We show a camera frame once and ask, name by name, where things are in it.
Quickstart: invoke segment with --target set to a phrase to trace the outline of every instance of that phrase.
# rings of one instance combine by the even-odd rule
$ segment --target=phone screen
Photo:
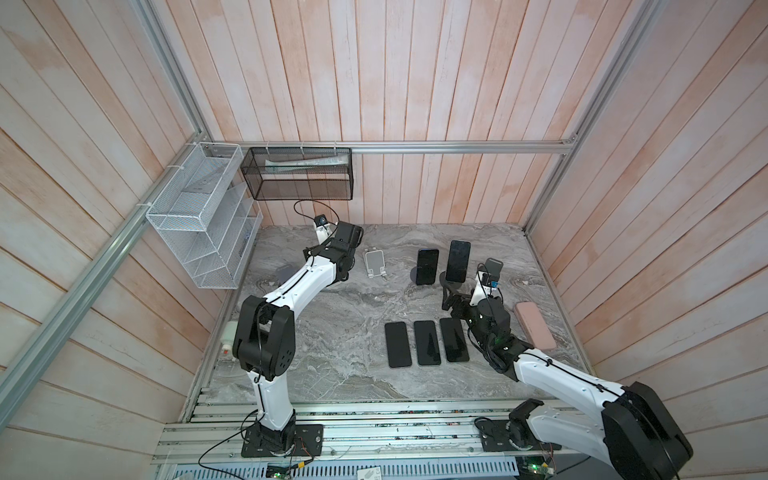
[[[432,285],[437,275],[437,260],[440,250],[422,248],[416,260],[416,285]]]
[[[389,368],[399,369],[404,366],[411,366],[411,346],[408,343],[406,323],[385,323],[384,337],[386,338],[386,355],[389,360]]]
[[[453,240],[451,250],[448,253],[448,267],[445,269],[445,280],[449,282],[464,283],[467,280],[467,266],[469,265],[469,250],[472,244]]]
[[[440,347],[434,320],[417,320],[413,323],[416,337],[416,359],[419,365],[440,365]]]
[[[462,321],[454,318],[440,319],[442,344],[445,346],[445,358],[449,362],[468,362],[469,351],[464,337]]]

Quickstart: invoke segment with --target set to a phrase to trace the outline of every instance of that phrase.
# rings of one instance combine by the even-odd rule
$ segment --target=gray marble surface
[[[584,363],[558,312],[554,298],[528,248],[522,231],[506,224],[476,225],[369,225],[357,250],[349,280],[318,294],[296,319],[296,358],[288,371],[293,402],[329,402],[391,399],[520,399],[546,396],[542,391],[497,374],[469,347],[470,361],[445,361],[439,319],[442,289],[416,286],[410,271],[421,248],[439,248],[439,272],[445,269],[451,240],[472,242],[467,293],[479,262],[494,257],[504,262],[499,287],[505,306],[513,312],[517,302],[536,302],[558,348],[554,358],[583,369]],[[302,250],[316,243],[310,227],[265,227],[254,247],[239,306],[249,295],[263,296],[278,287],[276,271],[286,264],[303,264]],[[368,278],[363,254],[384,251],[386,276]],[[442,364],[419,366],[416,362],[413,321],[435,320]],[[384,324],[405,321],[409,330],[413,365],[390,369],[387,363]],[[525,338],[514,313],[511,329]],[[211,402],[253,402],[245,372],[237,362],[219,359],[210,383]]]

